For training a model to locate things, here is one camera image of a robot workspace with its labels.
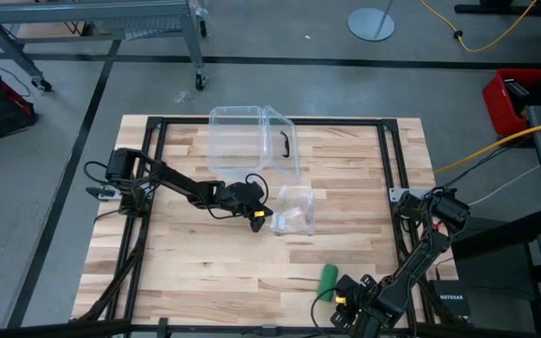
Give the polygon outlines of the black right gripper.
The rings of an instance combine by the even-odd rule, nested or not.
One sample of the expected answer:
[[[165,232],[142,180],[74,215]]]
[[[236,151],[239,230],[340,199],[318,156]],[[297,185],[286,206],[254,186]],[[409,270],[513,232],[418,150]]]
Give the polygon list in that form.
[[[335,284],[332,324],[339,330],[378,330],[379,321],[370,314],[371,291],[377,282],[365,274],[360,282],[344,274]]]

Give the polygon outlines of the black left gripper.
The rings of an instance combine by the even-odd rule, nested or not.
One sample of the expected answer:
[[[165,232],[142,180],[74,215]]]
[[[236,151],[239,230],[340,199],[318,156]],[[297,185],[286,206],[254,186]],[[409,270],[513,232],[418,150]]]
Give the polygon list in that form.
[[[273,214],[274,200],[265,193],[256,182],[237,182],[227,186],[224,190],[224,207],[234,216],[241,215],[250,222],[250,228],[258,233],[266,221],[266,217]]]

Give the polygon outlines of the green bandage roll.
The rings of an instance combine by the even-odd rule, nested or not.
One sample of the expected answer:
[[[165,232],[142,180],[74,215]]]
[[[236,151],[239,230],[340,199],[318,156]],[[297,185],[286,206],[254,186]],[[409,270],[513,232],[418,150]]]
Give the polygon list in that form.
[[[317,288],[317,296],[320,300],[325,302],[332,301],[332,296],[337,281],[337,275],[338,267],[336,265],[326,264],[323,267],[321,271],[319,285]]]

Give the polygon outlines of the clear plastic zip bag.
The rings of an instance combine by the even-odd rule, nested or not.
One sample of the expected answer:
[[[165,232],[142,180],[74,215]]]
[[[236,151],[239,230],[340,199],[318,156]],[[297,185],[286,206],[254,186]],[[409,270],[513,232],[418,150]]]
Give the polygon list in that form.
[[[284,186],[279,191],[271,218],[276,235],[312,236],[316,232],[316,199],[311,188]]]

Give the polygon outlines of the clear plastic container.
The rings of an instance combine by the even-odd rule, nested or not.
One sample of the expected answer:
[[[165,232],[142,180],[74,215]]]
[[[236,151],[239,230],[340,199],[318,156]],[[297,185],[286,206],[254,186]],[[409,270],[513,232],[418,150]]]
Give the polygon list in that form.
[[[259,106],[219,106],[209,113],[208,169],[219,179],[243,181],[267,164],[266,120]]]

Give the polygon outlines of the round grey stand base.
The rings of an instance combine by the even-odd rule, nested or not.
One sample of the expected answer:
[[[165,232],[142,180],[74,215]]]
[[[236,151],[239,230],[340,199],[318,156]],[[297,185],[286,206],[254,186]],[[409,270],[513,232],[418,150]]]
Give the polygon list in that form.
[[[365,41],[383,41],[395,31],[393,18],[389,11],[394,0],[386,0],[384,9],[358,8],[347,19],[348,30],[355,37]]]

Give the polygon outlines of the red plastic bin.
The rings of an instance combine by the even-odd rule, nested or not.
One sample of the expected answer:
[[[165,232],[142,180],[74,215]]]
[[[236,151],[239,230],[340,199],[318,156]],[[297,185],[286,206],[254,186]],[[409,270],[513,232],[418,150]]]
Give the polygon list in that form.
[[[506,86],[514,80],[529,92],[523,98]],[[528,129],[528,118],[522,114],[529,105],[541,103],[538,86],[541,85],[541,69],[498,69],[483,89],[483,98],[494,130],[502,136]]]

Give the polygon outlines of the grey metal cart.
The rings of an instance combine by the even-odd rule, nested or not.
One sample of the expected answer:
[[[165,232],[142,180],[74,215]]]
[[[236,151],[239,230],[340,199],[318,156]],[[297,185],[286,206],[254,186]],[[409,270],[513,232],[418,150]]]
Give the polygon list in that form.
[[[200,40],[206,10],[190,0],[0,0],[0,50],[41,92],[51,84],[23,51],[29,43],[179,37],[194,67],[195,88],[206,87]]]

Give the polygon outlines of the black Netgear switch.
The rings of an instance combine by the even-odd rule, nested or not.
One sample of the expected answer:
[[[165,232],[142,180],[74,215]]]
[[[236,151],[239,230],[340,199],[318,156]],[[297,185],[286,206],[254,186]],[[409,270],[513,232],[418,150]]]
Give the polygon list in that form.
[[[433,280],[431,282],[441,303],[453,315],[468,318],[471,310],[464,284],[459,280]]]

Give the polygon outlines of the black aluminium table frame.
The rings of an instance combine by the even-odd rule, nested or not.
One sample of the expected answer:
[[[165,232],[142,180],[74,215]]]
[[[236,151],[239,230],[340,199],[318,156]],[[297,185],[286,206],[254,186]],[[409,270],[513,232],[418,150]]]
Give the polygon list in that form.
[[[210,216],[159,188],[142,220],[114,203],[91,235],[72,314],[87,313],[139,238],[145,250],[102,312],[134,333],[166,323],[173,333],[317,334],[331,304],[317,299],[321,271],[354,278],[393,272],[413,239],[392,215],[392,187],[434,182],[417,118],[299,118],[301,178],[316,198],[316,232],[253,232],[246,220]]]

